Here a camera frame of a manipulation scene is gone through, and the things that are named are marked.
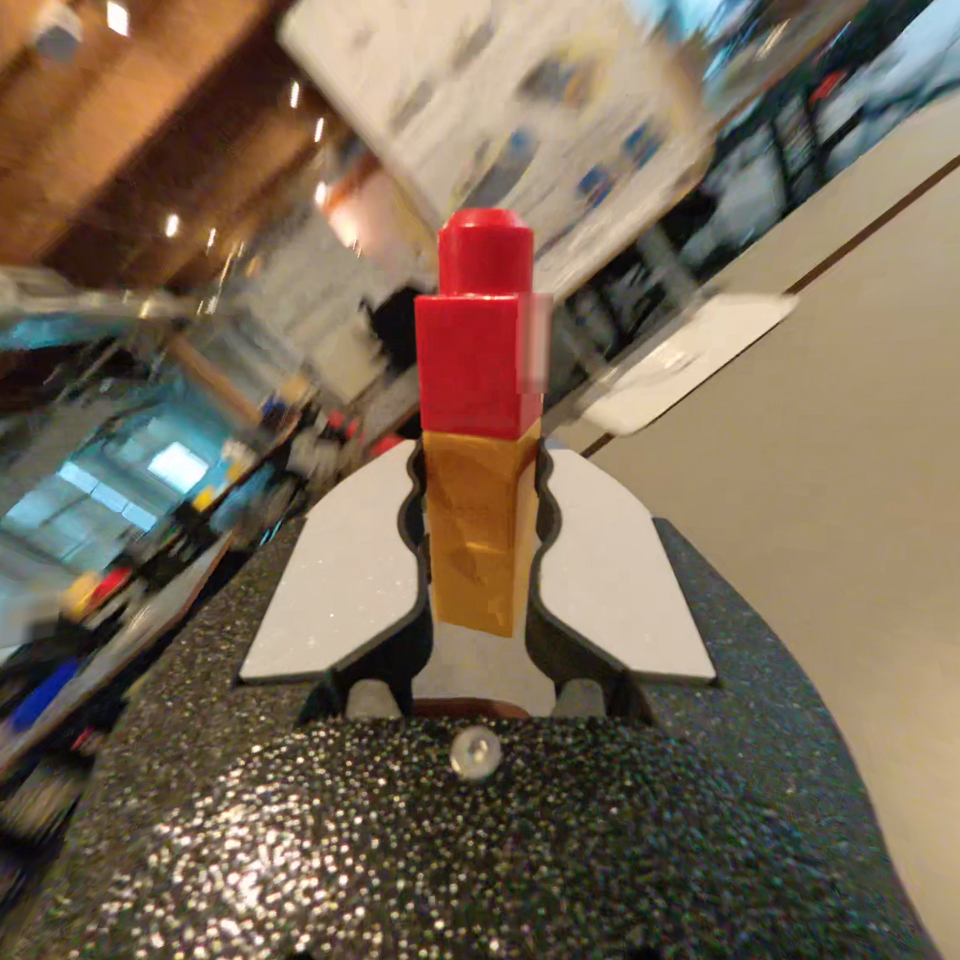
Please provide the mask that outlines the red mega block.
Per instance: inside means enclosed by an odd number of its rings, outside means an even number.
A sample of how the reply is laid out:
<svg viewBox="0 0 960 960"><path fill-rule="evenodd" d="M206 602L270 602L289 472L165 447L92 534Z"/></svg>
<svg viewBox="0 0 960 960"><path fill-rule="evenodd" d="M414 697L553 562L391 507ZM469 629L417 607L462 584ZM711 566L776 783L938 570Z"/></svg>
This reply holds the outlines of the red mega block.
<svg viewBox="0 0 960 960"><path fill-rule="evenodd" d="M543 411L551 299L514 211L464 209L438 233L438 291L415 300L423 430L514 441Z"/></svg>

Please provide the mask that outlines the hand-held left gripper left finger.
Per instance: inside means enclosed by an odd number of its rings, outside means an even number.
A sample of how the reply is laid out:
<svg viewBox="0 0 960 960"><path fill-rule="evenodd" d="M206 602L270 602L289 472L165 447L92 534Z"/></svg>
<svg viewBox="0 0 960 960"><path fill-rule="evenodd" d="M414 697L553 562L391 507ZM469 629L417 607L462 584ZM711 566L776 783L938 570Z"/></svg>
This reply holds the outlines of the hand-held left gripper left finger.
<svg viewBox="0 0 960 960"><path fill-rule="evenodd" d="M390 675L424 669L434 629L421 453L403 440L309 510L239 668L242 684L320 678L375 654L395 662Z"/></svg>

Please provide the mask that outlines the white desk mat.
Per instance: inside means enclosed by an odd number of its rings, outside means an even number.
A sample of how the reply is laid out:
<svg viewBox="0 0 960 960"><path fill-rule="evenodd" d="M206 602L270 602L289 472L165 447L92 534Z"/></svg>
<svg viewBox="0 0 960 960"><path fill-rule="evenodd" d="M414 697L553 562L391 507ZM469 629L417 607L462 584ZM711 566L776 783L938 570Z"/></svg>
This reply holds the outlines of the white desk mat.
<svg viewBox="0 0 960 960"><path fill-rule="evenodd" d="M796 294L718 293L685 310L589 386L577 415L613 437L658 420L783 322Z"/></svg>

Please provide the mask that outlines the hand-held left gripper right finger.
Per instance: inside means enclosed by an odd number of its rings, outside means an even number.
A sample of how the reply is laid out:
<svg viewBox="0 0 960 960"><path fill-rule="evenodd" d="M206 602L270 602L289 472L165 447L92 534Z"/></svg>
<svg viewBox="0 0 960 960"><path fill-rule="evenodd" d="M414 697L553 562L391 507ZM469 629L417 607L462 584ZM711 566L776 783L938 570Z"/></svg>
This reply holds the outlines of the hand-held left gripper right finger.
<svg viewBox="0 0 960 960"><path fill-rule="evenodd" d="M615 669L710 685L716 669L650 510L557 442L539 450L529 611Z"/></svg>

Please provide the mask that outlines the wooden clipboard with instruction sheet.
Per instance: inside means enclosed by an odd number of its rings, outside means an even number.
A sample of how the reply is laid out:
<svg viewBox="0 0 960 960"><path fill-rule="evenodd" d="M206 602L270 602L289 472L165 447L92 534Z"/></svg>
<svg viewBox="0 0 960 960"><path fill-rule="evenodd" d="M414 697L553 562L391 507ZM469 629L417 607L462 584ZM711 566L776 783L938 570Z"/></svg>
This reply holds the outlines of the wooden clipboard with instruction sheet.
<svg viewBox="0 0 960 960"><path fill-rule="evenodd" d="M642 4L305 1L278 41L423 220L514 211L571 294L701 179L714 122Z"/></svg>

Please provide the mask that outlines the yellow mega block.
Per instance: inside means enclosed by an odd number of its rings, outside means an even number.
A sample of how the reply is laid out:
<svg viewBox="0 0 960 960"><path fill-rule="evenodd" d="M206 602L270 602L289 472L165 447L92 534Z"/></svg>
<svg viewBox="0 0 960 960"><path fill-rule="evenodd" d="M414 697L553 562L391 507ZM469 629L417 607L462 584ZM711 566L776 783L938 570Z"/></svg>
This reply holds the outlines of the yellow mega block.
<svg viewBox="0 0 960 960"><path fill-rule="evenodd" d="M433 608L438 620L509 639L522 629L537 539L500 549L431 536Z"/></svg>
<svg viewBox="0 0 960 960"><path fill-rule="evenodd" d="M539 421L514 439L424 433L430 522L457 543L516 549L536 512L541 438Z"/></svg>

